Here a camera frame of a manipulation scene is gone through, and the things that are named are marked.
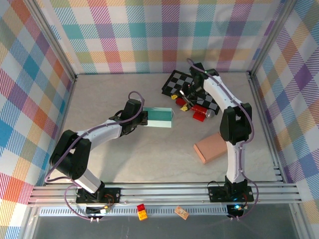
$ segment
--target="gray floor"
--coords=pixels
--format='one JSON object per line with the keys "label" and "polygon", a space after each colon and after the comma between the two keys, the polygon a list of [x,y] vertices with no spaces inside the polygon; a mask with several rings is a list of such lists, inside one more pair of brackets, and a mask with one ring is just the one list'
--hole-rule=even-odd
{"label": "gray floor", "polygon": [[[88,168],[105,182],[223,181],[227,154],[202,164],[193,145],[216,132],[222,113],[205,122],[182,112],[161,94],[169,74],[83,75],[78,78],[64,130],[86,130],[123,109],[130,91],[139,91],[146,107],[169,107],[173,128],[138,127],[134,133],[111,140],[91,151]],[[246,174],[256,181],[275,181],[273,163],[245,73],[222,73],[233,94],[253,107],[255,138],[245,152]]]}
{"label": "gray floor", "polygon": [[289,205],[257,205],[242,221],[226,216],[116,216],[90,223],[77,217],[40,217],[35,239],[296,239]]}

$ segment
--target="black and white checkered board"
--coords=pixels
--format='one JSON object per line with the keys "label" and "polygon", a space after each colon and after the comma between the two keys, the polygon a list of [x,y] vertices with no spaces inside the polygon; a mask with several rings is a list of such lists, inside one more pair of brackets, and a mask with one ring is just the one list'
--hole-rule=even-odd
{"label": "black and white checkered board", "polygon": [[[162,94],[171,97],[171,95],[185,84],[192,83],[193,79],[190,75],[185,74],[183,72],[174,70],[170,75],[169,79],[162,87]],[[201,105],[207,109],[212,109],[215,114],[219,112],[219,106],[216,104],[216,101],[210,96],[207,92],[205,92],[205,99],[198,97],[197,104]]]}

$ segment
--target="tan foam block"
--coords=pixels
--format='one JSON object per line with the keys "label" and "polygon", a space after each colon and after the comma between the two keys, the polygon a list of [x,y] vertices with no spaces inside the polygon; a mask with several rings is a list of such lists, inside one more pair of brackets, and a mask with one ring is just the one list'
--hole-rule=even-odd
{"label": "tan foam block", "polygon": [[205,164],[227,152],[227,145],[219,133],[213,134],[194,145],[194,149]]}

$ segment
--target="plaid wallpaper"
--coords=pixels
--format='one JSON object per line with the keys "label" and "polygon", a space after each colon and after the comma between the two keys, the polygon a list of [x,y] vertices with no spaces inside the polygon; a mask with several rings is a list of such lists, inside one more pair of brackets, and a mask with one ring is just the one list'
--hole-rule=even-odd
{"label": "plaid wallpaper", "polygon": [[0,4],[0,239],[13,239],[43,182],[71,80],[23,0]]}
{"label": "plaid wallpaper", "polygon": [[279,157],[319,238],[319,0],[299,0],[258,74]]}
{"label": "plaid wallpaper", "polygon": [[284,0],[37,0],[77,73],[246,71]]}

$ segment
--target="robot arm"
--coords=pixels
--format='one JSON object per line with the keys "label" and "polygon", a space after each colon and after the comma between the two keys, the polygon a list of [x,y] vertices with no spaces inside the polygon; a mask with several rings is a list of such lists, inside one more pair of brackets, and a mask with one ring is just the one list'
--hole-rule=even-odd
{"label": "robot arm", "polygon": [[222,82],[218,72],[214,69],[205,71],[201,63],[193,64],[190,68],[193,82],[184,85],[175,92],[175,97],[181,97],[190,109],[197,101],[197,97],[208,92],[219,105],[223,117],[220,124],[220,134],[226,141],[228,151],[228,169],[225,177],[225,200],[230,200],[232,195],[246,193],[251,190],[247,186],[244,175],[244,142],[249,139],[252,132],[249,120],[243,110],[252,117],[252,108],[249,103],[243,104],[233,96]]}
{"label": "robot arm", "polygon": [[[87,168],[90,151],[101,143],[131,133],[138,125],[147,125],[148,112],[146,111],[142,111],[133,120],[123,122],[135,116],[141,107],[143,106],[140,101],[129,99],[124,110],[117,112],[115,116],[101,124],[102,127],[97,126],[94,127],[96,128],[95,130],[88,130],[88,133],[74,145],[72,148],[74,151],[69,152],[56,167],[58,171],[72,179],[88,192],[90,194],[90,200],[99,201],[103,195],[101,190],[104,189],[104,183],[95,177]],[[85,131],[65,131],[54,149],[50,158],[50,164],[54,166],[74,140],[83,135],[83,133],[85,133]]]}

